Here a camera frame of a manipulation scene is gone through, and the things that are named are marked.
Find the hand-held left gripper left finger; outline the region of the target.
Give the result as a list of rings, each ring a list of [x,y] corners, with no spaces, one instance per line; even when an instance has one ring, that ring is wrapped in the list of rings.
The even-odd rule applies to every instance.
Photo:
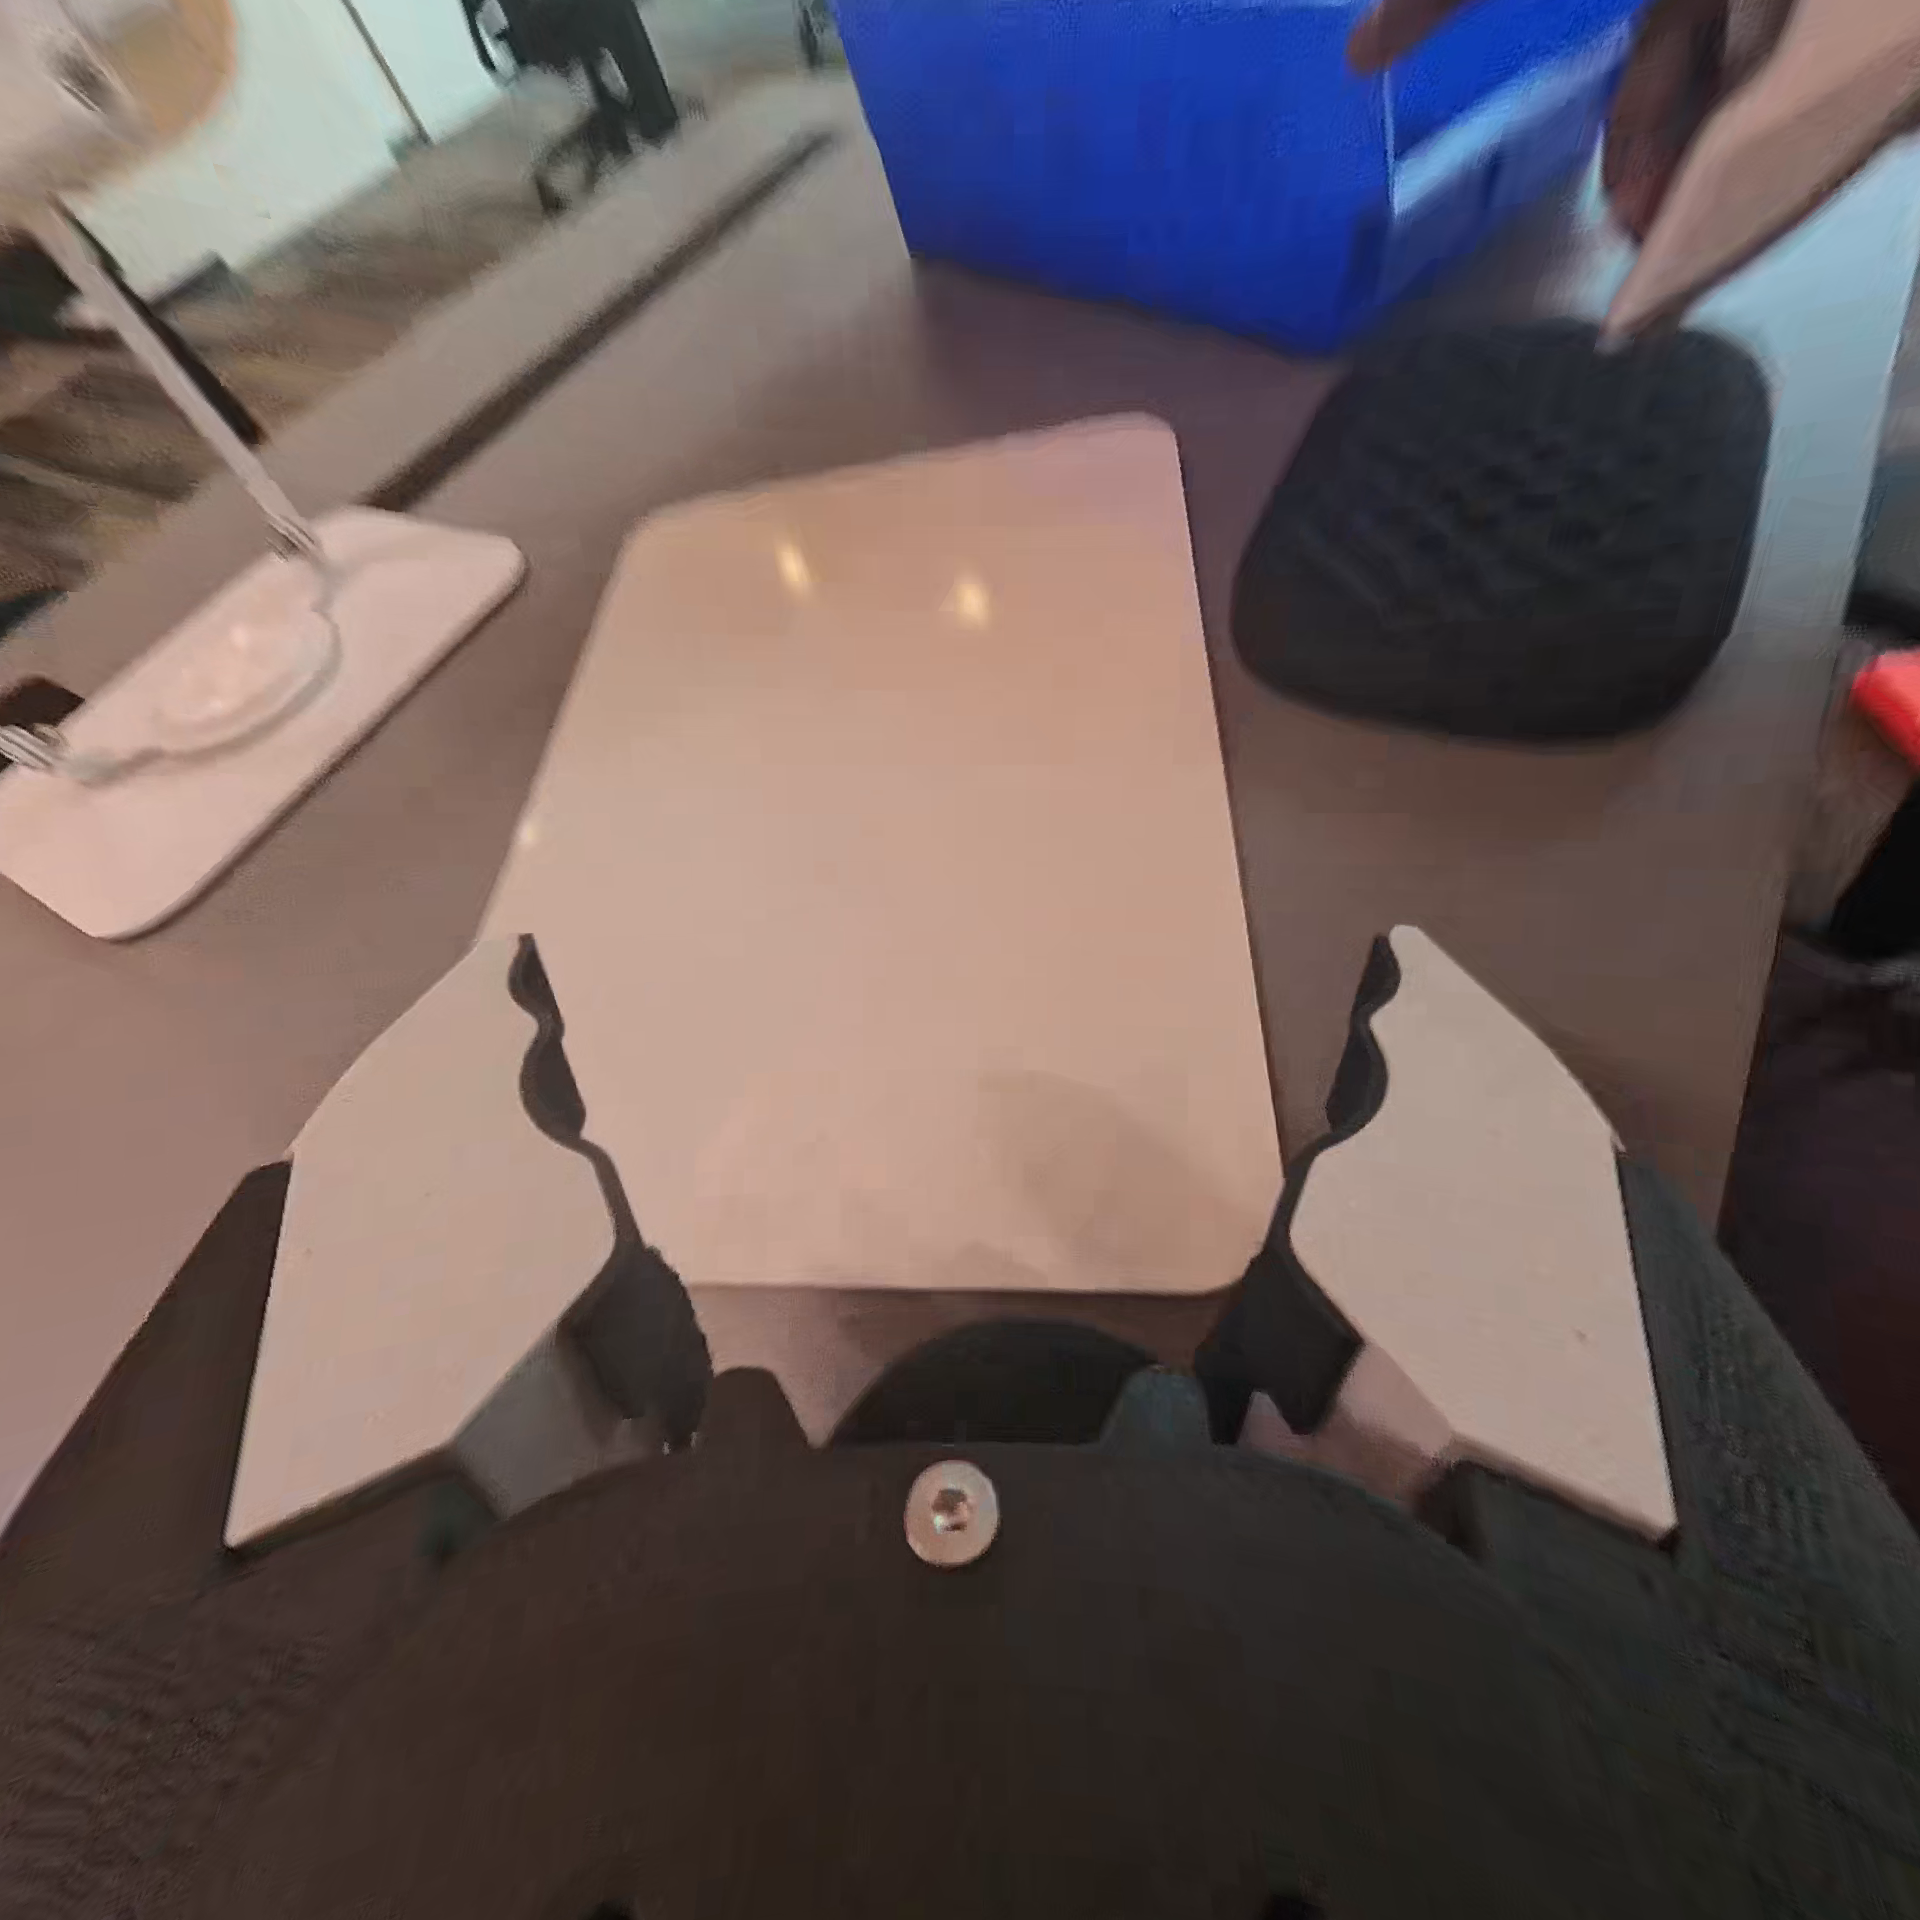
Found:
[[[708,1338],[563,1040],[536,939],[482,939],[300,1129],[227,1548],[428,1483],[503,1519],[693,1442]]]

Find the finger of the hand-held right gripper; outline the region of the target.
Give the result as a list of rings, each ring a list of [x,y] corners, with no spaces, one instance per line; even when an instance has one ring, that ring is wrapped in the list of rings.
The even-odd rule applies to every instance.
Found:
[[[1915,131],[1913,1],[1788,4],[1769,47],[1692,133],[1598,340],[1680,322],[1896,139]]]

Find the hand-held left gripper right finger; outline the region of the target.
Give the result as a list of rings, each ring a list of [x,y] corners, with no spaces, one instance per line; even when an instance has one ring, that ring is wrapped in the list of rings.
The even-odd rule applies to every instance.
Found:
[[[1660,1543],[1619,1140],[1429,933],[1367,950],[1326,1123],[1196,1356],[1211,1436],[1418,1508],[1478,1470]]]

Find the blue plastic bin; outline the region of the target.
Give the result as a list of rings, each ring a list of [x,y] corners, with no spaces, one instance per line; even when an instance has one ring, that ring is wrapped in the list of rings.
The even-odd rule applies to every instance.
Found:
[[[1326,356],[1588,167],[1644,4],[1466,4],[1358,73],[1369,10],[832,18],[911,256]]]

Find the white whiteboard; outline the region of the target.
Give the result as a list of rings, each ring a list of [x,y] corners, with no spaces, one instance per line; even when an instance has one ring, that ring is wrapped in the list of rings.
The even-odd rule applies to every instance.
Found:
[[[482,929],[690,1287],[1234,1284],[1283,1153],[1172,426],[641,520]]]

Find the black knobbly rounded object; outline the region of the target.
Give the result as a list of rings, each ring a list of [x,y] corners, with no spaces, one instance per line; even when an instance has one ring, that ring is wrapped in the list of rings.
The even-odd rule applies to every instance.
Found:
[[[1715,664],[1753,559],[1772,387],[1698,328],[1567,317],[1380,348],[1330,390],[1235,564],[1269,691],[1432,737],[1595,745]]]

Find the small orange object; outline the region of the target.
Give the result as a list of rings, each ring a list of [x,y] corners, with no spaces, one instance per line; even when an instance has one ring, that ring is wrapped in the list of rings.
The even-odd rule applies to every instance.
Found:
[[[1920,765],[1917,643],[1874,651],[1851,672],[1846,704],[1905,765]]]

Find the white table sign stand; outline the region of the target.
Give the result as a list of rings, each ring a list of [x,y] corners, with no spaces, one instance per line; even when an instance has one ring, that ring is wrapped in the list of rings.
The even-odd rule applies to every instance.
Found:
[[[4,880],[103,944],[174,921],[522,583],[507,537],[306,516],[68,205],[233,73],[227,4],[4,4],[4,228],[36,236],[231,474],[264,557],[58,723],[4,723]]]

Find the black office chair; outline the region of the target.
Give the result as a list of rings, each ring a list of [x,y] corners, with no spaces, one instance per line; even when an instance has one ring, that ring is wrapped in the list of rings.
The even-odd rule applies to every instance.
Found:
[[[566,213],[573,194],[598,189],[604,173],[655,152],[681,131],[674,93],[636,1],[461,1],[461,20],[482,69],[503,82],[546,73],[577,84],[581,115],[534,160],[531,187],[548,217]]]

